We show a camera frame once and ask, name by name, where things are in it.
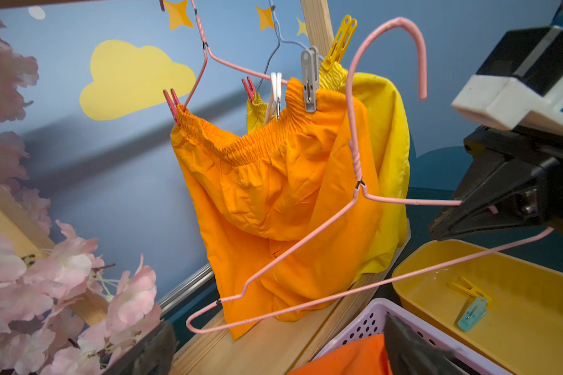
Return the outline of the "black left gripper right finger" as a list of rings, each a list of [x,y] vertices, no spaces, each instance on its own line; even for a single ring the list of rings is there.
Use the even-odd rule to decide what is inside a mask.
[[[383,328],[386,351],[394,374],[468,374],[446,338],[414,315],[388,312]]]

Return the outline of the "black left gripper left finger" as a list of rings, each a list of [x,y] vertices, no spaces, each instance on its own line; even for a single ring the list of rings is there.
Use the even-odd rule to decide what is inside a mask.
[[[172,324],[163,321],[112,366],[109,366],[104,374],[168,375],[172,368],[177,343]]]

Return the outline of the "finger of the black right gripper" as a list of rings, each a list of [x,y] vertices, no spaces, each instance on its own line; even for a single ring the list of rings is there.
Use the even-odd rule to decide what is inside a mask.
[[[454,193],[461,205],[444,208],[430,224],[430,234],[444,241],[547,223],[549,182],[558,167],[553,156],[534,153],[525,160],[483,150]]]

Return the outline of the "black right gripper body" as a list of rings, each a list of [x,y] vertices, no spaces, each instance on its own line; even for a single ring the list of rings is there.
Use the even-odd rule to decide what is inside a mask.
[[[525,160],[532,159],[534,153],[555,157],[559,162],[559,167],[555,175],[550,178],[550,217],[547,223],[543,224],[563,233],[562,136],[524,127],[517,127],[513,131],[498,131],[481,126],[464,140],[464,147],[472,158],[485,149]]]

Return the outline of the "dark orange shorts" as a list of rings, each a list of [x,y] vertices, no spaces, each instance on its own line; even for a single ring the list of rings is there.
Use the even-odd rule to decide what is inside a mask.
[[[384,335],[366,337],[344,345],[290,374],[392,375]]]

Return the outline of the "teal clothespin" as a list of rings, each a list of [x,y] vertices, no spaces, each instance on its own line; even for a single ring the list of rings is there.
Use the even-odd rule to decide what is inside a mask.
[[[469,303],[457,322],[458,328],[461,331],[469,332],[486,316],[488,313],[487,305],[488,300],[485,297],[477,297]]]

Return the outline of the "pink wire hanger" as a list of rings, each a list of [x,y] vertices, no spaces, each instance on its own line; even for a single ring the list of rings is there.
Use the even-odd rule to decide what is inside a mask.
[[[163,12],[167,12],[170,14],[170,28],[172,30],[174,30],[175,28],[181,26],[181,25],[185,25],[187,27],[191,26],[191,22],[189,21],[189,17],[187,15],[187,5],[186,5],[186,1],[181,1],[179,3],[171,3],[169,1],[160,1],[160,8]],[[195,14],[195,23],[196,26],[198,28],[198,31],[200,33],[200,40],[202,42],[203,45],[203,54],[204,54],[204,60],[203,60],[203,65],[201,67],[200,73],[198,75],[198,77],[195,80],[195,84],[192,87],[191,92],[188,94],[186,100],[185,100],[185,104],[184,104],[184,108],[186,109],[188,104],[190,103],[195,90],[198,88],[198,85],[200,84],[200,80],[202,79],[202,76],[204,74],[204,71],[206,70],[206,65],[209,62],[209,59],[212,59],[213,61],[222,64],[225,67],[231,68],[233,70],[237,70],[239,72],[242,73],[246,73],[248,76],[252,76],[255,78],[260,78],[261,80],[268,80],[268,81],[273,81],[273,89],[274,89],[274,93],[275,94],[280,94],[281,93],[281,86],[282,85],[287,85],[288,81],[285,81],[282,79],[282,75],[278,74],[278,75],[274,75],[274,76],[269,76],[267,75],[267,71],[264,71],[264,73],[260,73],[257,72],[255,70],[249,70],[247,68],[235,65],[231,62],[228,62],[224,59],[220,59],[217,56],[214,55],[214,53],[212,52],[211,47],[209,46],[208,40],[206,39],[206,34],[203,28],[203,23],[202,20],[200,18],[200,14],[198,13],[198,9],[197,6],[195,4],[195,1],[192,0],[191,2],[191,6],[192,9],[194,10],[194,14]],[[274,5],[273,2],[270,2],[270,7],[268,9],[261,9],[258,8],[257,10],[260,12],[261,14],[261,19],[266,20],[268,22],[268,25],[272,28],[275,29],[275,33],[278,36],[278,41],[282,42],[281,40],[281,35],[278,32],[278,24],[275,20],[275,11],[274,11]]]
[[[355,109],[354,109],[354,105],[353,105],[353,76],[356,72],[356,69],[358,68],[358,64],[359,64],[362,56],[364,55],[365,51],[371,46],[371,44],[378,37],[385,34],[387,31],[391,31],[392,29],[396,29],[396,28],[400,28],[400,29],[405,30],[406,32],[408,32],[408,34],[410,34],[410,36],[414,40],[414,44],[417,48],[417,58],[418,58],[418,93],[419,93],[419,98],[421,100],[427,99],[427,96],[428,96],[428,89],[427,89],[427,52],[426,52],[426,46],[425,46],[425,39],[422,35],[422,32],[419,30],[418,26],[413,21],[408,20],[407,18],[403,18],[403,17],[396,17],[396,18],[389,20],[386,23],[383,23],[382,25],[378,26],[374,31],[372,31],[372,33],[369,34],[369,36],[367,36],[367,38],[363,41],[363,43],[361,44],[361,46],[357,50],[355,56],[352,59],[352,62],[350,64],[350,68],[349,68],[348,74],[347,74],[347,83],[346,83],[347,116],[348,116],[348,119],[349,119],[350,134],[351,134],[351,139],[350,139],[349,145],[350,145],[350,151],[351,151],[351,156],[352,156],[352,161],[353,161],[353,171],[354,171],[355,177],[357,179],[357,185],[354,189],[352,200],[349,203],[347,203],[339,212],[337,212],[331,218],[326,220],[325,223],[323,223],[321,226],[317,227],[315,230],[313,230],[311,233],[309,233],[306,237],[304,237],[302,240],[297,242],[287,252],[283,253],[277,259],[273,260],[272,262],[267,264],[264,268],[262,268],[261,270],[256,272],[253,276],[251,276],[245,282],[244,286],[242,287],[242,291],[239,294],[229,296],[229,297],[219,298],[215,302],[205,306],[203,309],[200,309],[197,312],[194,312],[194,314],[192,314],[185,322],[186,327],[192,333],[194,333],[194,334],[210,334],[210,333],[223,331],[223,330],[231,330],[232,328],[235,328],[235,327],[237,328],[237,327],[249,324],[249,323],[256,323],[256,322],[260,322],[261,320],[265,320],[265,319],[268,319],[268,318],[278,317],[278,316],[281,316],[281,315],[293,313],[293,312],[300,311],[300,310],[306,310],[306,309],[309,309],[311,307],[320,306],[322,304],[330,303],[330,302],[339,300],[341,298],[346,298],[346,297],[351,296],[351,295],[356,295],[356,294],[361,293],[361,292],[366,292],[367,290],[378,288],[378,287],[381,287],[381,286],[386,285],[386,284],[391,284],[393,282],[403,281],[403,280],[406,280],[406,279],[409,279],[409,278],[414,278],[414,277],[417,277],[419,275],[423,275],[425,273],[430,273],[430,272],[435,271],[435,270],[441,270],[442,268],[452,267],[452,266],[458,265],[460,263],[465,263],[465,262],[468,262],[470,260],[481,258],[483,256],[488,256],[490,254],[503,252],[503,251],[510,249],[510,248],[516,248],[516,247],[519,247],[519,246],[522,246],[522,245],[527,245],[527,244],[530,244],[530,243],[533,243],[533,242],[538,242],[539,240],[549,236],[551,233],[554,232],[554,230],[555,230],[554,228],[547,227],[546,229],[544,229],[539,234],[537,234],[533,237],[524,238],[524,239],[519,240],[517,242],[511,242],[511,243],[508,243],[506,245],[497,246],[497,247],[491,248],[489,250],[477,252],[477,253],[470,255],[470,256],[462,256],[462,257],[457,258],[455,260],[442,262],[442,263],[439,263],[435,266],[426,267],[426,268],[423,268],[423,269],[420,269],[420,270],[412,271],[411,273],[407,273],[407,274],[400,276],[400,277],[391,277],[388,280],[379,281],[379,282],[376,282],[374,284],[367,284],[367,285],[362,286],[362,287],[356,287],[356,288],[350,289],[346,292],[337,293],[337,294],[334,294],[334,295],[327,296],[325,298],[319,298],[319,299],[316,299],[316,300],[311,301],[311,302],[306,302],[306,303],[303,303],[303,304],[300,304],[300,305],[297,305],[297,306],[294,306],[294,307],[291,307],[291,308],[282,309],[282,310],[279,310],[279,311],[276,311],[276,312],[271,312],[269,314],[264,314],[264,315],[261,315],[261,316],[258,316],[258,317],[253,317],[253,318],[250,318],[250,319],[247,319],[247,320],[240,320],[238,322],[227,323],[225,325],[221,325],[221,326],[217,326],[217,327],[213,327],[213,328],[208,328],[208,329],[204,329],[204,328],[199,329],[199,328],[192,326],[193,320],[195,320],[196,318],[201,317],[203,314],[211,311],[211,309],[213,309],[217,306],[221,306],[225,303],[230,303],[230,302],[240,300],[241,298],[245,297],[245,295],[247,294],[248,288],[250,287],[250,285],[254,281],[256,281],[259,277],[261,277],[262,275],[267,273],[270,269],[277,266],[279,263],[281,263],[287,257],[291,256],[295,251],[299,250],[304,245],[306,245],[308,242],[313,240],[315,237],[317,237],[320,233],[325,231],[328,227],[330,227],[333,223],[335,223],[341,217],[346,215],[358,203],[358,200],[359,200],[360,197],[364,197],[367,200],[374,201],[374,202],[377,202],[377,203],[405,204],[405,205],[411,205],[411,206],[459,206],[459,205],[461,205],[461,202],[456,201],[456,200],[407,199],[407,198],[401,199],[401,198],[389,198],[389,197],[383,197],[383,196],[378,196],[378,195],[371,195],[371,194],[368,193],[368,187],[365,184],[364,179],[363,179],[363,173],[362,173],[362,167],[361,167],[361,154],[360,154],[359,143],[358,143],[358,130],[357,130],[357,125],[356,125],[356,115],[355,115]]]

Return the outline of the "light orange shorts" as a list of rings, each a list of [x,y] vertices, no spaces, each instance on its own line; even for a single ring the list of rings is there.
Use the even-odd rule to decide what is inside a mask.
[[[353,202],[343,93],[318,90],[309,113],[293,79],[281,116],[250,134],[180,110],[170,139],[233,338],[265,314],[299,320],[353,284],[383,208]]]

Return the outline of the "grey clothespin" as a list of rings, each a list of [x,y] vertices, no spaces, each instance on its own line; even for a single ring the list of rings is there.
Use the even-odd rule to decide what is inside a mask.
[[[303,83],[303,102],[306,112],[317,110],[316,93],[319,89],[319,54],[315,46],[302,51],[300,56]]]

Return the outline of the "white clothespin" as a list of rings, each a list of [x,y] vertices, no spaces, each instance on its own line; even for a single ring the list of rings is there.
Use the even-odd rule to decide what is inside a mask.
[[[267,119],[280,118],[282,99],[282,73],[271,73],[271,96],[267,109]]]

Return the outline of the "red clothespin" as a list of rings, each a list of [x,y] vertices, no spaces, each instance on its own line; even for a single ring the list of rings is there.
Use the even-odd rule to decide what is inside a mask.
[[[173,119],[175,120],[175,122],[178,122],[178,106],[180,102],[175,90],[171,88],[170,90],[163,90],[163,93]]]
[[[242,85],[246,91],[248,100],[252,103],[256,95],[256,89],[253,85],[251,77],[247,76],[246,79],[242,79]]]

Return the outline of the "yellow shorts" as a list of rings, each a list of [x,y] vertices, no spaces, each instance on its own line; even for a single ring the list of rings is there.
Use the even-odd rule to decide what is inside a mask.
[[[384,77],[371,73],[356,73],[353,78],[353,96],[360,100],[368,111],[379,194],[390,198],[405,198],[411,174],[411,139],[400,92]],[[387,270],[395,251],[403,247],[408,239],[406,207],[386,203],[382,208],[378,231],[356,279],[366,273],[381,273]]]

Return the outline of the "red clothespin on yellow shorts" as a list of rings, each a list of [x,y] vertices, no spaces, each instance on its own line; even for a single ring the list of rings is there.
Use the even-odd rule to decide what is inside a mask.
[[[246,91],[248,100],[252,103],[256,95],[256,89],[253,85],[251,77],[247,76],[246,79],[242,79],[242,85]]]

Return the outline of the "pink plastic basket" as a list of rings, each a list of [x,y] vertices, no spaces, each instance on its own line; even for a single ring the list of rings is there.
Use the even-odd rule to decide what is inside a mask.
[[[386,298],[370,301],[314,359],[381,334],[395,374],[510,373]]]

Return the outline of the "pink cherry blossom tree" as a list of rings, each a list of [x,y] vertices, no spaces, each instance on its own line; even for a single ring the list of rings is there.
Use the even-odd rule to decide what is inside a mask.
[[[25,118],[20,89],[38,78],[36,59],[0,37],[0,123]],[[51,202],[23,186],[27,157],[17,133],[0,131],[0,188],[48,233]],[[28,256],[0,236],[0,374],[102,374],[160,324],[150,267],[106,279],[97,240],[59,227],[62,242]]]

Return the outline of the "wooden clothes rack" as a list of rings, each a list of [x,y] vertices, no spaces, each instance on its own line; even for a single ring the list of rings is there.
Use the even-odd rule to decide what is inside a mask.
[[[264,68],[273,48],[273,31],[257,36],[256,16],[241,16],[251,5],[265,1],[199,1],[214,27],[214,42],[225,59],[243,67]],[[98,254],[116,263],[109,276],[120,276],[137,266],[140,253],[156,270],[158,298],[206,266],[206,250],[200,239],[195,212],[170,146],[173,120],[165,112],[165,99],[156,83],[148,84],[143,62],[125,73],[131,84],[124,94],[154,97],[123,117],[96,120],[85,114],[78,101],[82,89],[92,83],[90,62],[98,47],[131,45],[128,55],[154,60],[166,74],[159,88],[173,85],[182,98],[190,90],[181,75],[190,78],[199,70],[200,48],[191,46],[196,32],[166,31],[165,16],[150,10],[148,1],[103,2],[69,6],[45,6],[0,11],[0,134],[13,131],[23,139],[23,152],[0,155],[0,180],[6,178],[16,199],[19,193],[39,189],[41,203],[52,207],[33,212],[42,233],[54,242],[56,219],[73,224],[85,238],[98,238]],[[246,95],[223,67],[214,67],[199,89],[194,113],[234,134],[245,134],[243,110]],[[296,323],[265,320],[243,338],[205,335],[189,339],[179,327],[183,373],[281,374],[307,362],[341,331],[366,303],[364,297],[348,297],[350,303],[307,315]]]

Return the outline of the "yellow plastic tray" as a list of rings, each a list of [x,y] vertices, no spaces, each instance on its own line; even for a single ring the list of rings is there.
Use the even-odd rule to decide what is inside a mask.
[[[470,331],[457,322],[472,301],[451,287],[467,279],[489,295]],[[403,308],[514,374],[563,374],[563,237],[394,284]]]

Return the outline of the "large yellow clothespin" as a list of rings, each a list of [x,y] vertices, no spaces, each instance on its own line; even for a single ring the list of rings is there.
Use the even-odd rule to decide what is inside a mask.
[[[342,19],[332,46],[323,59],[322,67],[324,69],[329,70],[335,63],[342,62],[357,26],[358,21],[351,15],[346,15]]]

